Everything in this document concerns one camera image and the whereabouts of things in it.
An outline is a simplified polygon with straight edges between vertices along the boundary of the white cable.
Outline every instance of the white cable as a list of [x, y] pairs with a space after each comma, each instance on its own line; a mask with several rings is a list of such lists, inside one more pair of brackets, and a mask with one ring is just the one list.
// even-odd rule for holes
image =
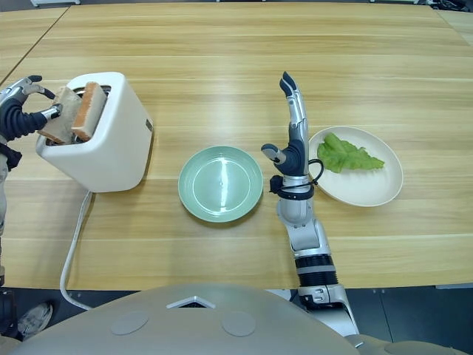
[[84, 196], [84, 200], [82, 201], [81, 210], [79, 211], [79, 217], [77, 219], [77, 225], [75, 226], [74, 237], [72, 237], [71, 246], [69, 248], [66, 261], [64, 262], [64, 266], [62, 268], [61, 281], [59, 283], [59, 288], [61, 290], [61, 294], [64, 297], [64, 299], [67, 302], [72, 303], [73, 305], [79, 308], [85, 309], [86, 311], [88, 311], [89, 309], [92, 309], [92, 307], [89, 307], [88, 305], [84, 305], [83, 303], [80, 303], [79, 301], [74, 300], [67, 293], [66, 283], [67, 283], [67, 279], [69, 278], [69, 270], [70, 270], [72, 258], [74, 257], [75, 247], [77, 246], [77, 240], [79, 238], [79, 234], [81, 233], [82, 222], [84, 221], [84, 218], [86, 217], [86, 213], [89, 210], [91, 199], [92, 199], [92, 192], [87, 191], [86, 195]]

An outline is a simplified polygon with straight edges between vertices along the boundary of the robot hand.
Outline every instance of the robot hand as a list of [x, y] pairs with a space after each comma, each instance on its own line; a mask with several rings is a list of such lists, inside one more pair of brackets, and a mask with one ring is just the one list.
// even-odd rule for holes
[[[304, 101], [297, 84], [286, 72], [279, 86], [289, 103], [289, 144], [283, 150], [265, 144], [261, 150], [283, 174], [271, 178], [270, 191], [280, 197], [276, 211], [289, 235], [300, 281], [299, 297], [310, 310], [336, 306], [338, 311], [331, 311], [328, 315], [318, 311], [318, 317], [324, 318], [323, 321], [330, 326], [334, 325], [341, 334], [357, 334], [344, 287], [338, 284], [324, 227], [313, 210], [314, 186], [324, 171], [324, 165], [318, 159], [309, 160]], [[319, 175], [313, 180], [309, 179], [308, 173], [311, 163], [321, 165]]]
[[[3, 185], [8, 172], [17, 167], [21, 159], [21, 153], [9, 148], [7, 142], [42, 129], [49, 120], [58, 117], [62, 111], [62, 105], [57, 104], [40, 112], [23, 112], [23, 104], [34, 92], [39, 92], [50, 99], [55, 97], [48, 89], [34, 84], [41, 79], [40, 75], [31, 75], [0, 91], [0, 236], [3, 235], [4, 219], [7, 213], [7, 199]], [[0, 266], [0, 286], [3, 284], [4, 267]]]
[[49, 109], [34, 113], [24, 113], [23, 104], [30, 94], [38, 92], [47, 98], [55, 95], [39, 84], [40, 75], [22, 78], [0, 92], [0, 135], [6, 141], [12, 141], [23, 135], [42, 129], [46, 123], [61, 114], [62, 106], [56, 104]]
[[284, 72], [279, 86], [286, 94], [289, 104], [289, 144], [282, 151], [273, 144], [265, 144], [262, 152], [274, 162], [274, 166], [283, 174], [296, 177], [307, 176], [309, 159], [309, 141], [307, 139], [307, 118], [304, 100], [296, 82]]

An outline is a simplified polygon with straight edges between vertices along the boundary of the empty plate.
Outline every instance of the empty plate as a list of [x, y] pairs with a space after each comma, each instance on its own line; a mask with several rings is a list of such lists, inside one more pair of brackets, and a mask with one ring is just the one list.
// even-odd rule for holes
[[[321, 190], [341, 202], [362, 207], [380, 206], [398, 195], [403, 183], [401, 162], [387, 144], [371, 133], [344, 126], [324, 129], [310, 139], [310, 159], [317, 158], [319, 144], [330, 132], [357, 148], [363, 146], [369, 155], [384, 161], [384, 166], [373, 170], [343, 169], [338, 174], [325, 169], [319, 179]], [[309, 172], [313, 177], [317, 176], [319, 165], [311, 164]]]
[[179, 176], [179, 197], [194, 216], [229, 222], [258, 202], [263, 176], [258, 163], [232, 146], [212, 146], [195, 154]]

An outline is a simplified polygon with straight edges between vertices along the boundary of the green plate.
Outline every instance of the green plate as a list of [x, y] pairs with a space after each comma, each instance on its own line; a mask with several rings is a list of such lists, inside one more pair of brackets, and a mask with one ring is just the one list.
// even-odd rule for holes
[[194, 216], [208, 222], [236, 220], [256, 205], [263, 190], [258, 163], [232, 146], [195, 154], [179, 176], [179, 197]]

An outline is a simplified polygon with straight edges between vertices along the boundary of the lettuce leaf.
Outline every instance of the lettuce leaf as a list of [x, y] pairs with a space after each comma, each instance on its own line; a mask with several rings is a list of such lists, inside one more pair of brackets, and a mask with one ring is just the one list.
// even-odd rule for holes
[[332, 172], [341, 172], [347, 169], [380, 169], [384, 162], [371, 157], [366, 150], [356, 148], [347, 141], [341, 141], [333, 133], [329, 133], [324, 138], [324, 143], [320, 143], [317, 149], [317, 156], [324, 163], [325, 168]]

